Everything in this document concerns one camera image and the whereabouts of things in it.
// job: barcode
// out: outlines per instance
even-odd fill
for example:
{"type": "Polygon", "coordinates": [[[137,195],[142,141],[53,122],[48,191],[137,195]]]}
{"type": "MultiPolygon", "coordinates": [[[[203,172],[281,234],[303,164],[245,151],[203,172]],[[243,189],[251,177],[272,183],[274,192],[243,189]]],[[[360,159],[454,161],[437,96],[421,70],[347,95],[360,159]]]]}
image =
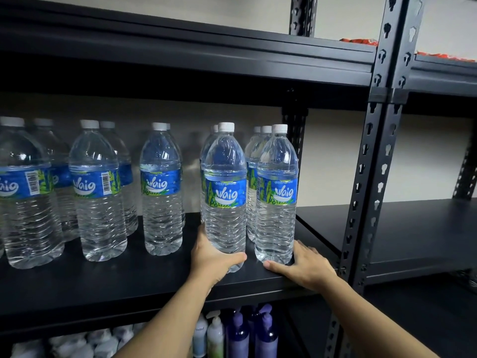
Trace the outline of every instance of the barcode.
{"type": "Polygon", "coordinates": [[[28,189],[30,190],[30,195],[39,195],[40,184],[38,183],[38,171],[35,170],[25,172],[25,177],[28,182],[28,189]]]}
{"type": "Polygon", "coordinates": [[[101,180],[103,181],[103,195],[110,195],[111,185],[109,184],[109,172],[103,172],[101,174],[101,180]]]}

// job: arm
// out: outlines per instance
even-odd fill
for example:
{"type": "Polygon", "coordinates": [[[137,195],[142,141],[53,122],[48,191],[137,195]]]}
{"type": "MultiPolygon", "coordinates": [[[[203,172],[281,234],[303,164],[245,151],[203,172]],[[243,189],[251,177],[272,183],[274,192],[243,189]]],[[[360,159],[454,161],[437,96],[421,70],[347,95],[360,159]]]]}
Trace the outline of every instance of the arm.
{"type": "Polygon", "coordinates": [[[431,350],[357,294],[315,248],[293,245],[295,264],[265,261],[265,268],[323,295],[362,357],[435,358],[431,350]]]}
{"type": "Polygon", "coordinates": [[[117,358],[184,358],[210,289],[229,267],[247,258],[245,253],[225,254],[215,249],[199,227],[192,249],[189,277],[159,313],[119,352],[117,358]]]}

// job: hand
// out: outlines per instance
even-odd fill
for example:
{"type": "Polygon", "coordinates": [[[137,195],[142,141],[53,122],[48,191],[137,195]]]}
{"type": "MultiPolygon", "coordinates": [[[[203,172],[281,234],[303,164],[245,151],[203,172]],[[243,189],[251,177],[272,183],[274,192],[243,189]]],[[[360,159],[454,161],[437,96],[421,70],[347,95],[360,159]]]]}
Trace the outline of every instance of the hand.
{"type": "Polygon", "coordinates": [[[189,279],[201,279],[209,288],[222,280],[231,266],[247,259],[246,253],[226,254],[213,247],[206,236],[204,224],[199,226],[196,244],[190,254],[189,279]]]}
{"type": "Polygon", "coordinates": [[[289,278],[291,281],[307,289],[320,293],[329,278],[336,277],[330,262],[321,256],[314,247],[306,247],[301,241],[293,244],[295,264],[282,265],[275,261],[265,261],[263,266],[289,278]]]}

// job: forearm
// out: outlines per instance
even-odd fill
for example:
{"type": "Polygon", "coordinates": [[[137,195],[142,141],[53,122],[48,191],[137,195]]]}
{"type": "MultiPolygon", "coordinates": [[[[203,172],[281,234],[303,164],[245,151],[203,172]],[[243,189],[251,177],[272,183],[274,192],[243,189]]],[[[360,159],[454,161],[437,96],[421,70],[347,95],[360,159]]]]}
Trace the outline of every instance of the forearm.
{"type": "Polygon", "coordinates": [[[322,295],[357,352],[366,357],[437,357],[431,350],[358,295],[343,279],[330,276],[322,295]]]}
{"type": "Polygon", "coordinates": [[[209,291],[199,278],[187,280],[146,327],[117,354],[118,358],[184,358],[209,291]]]}

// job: left hand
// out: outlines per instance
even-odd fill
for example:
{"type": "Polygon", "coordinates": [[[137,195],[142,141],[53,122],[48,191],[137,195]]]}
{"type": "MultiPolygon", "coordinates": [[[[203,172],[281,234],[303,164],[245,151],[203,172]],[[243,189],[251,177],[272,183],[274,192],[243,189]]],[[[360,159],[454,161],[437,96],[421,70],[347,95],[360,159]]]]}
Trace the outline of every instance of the left hand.
{"type": "Polygon", "coordinates": [[[211,289],[222,280],[231,266],[243,263],[247,254],[220,252],[208,240],[205,225],[202,224],[199,226],[191,257],[189,279],[200,279],[211,289]]]}

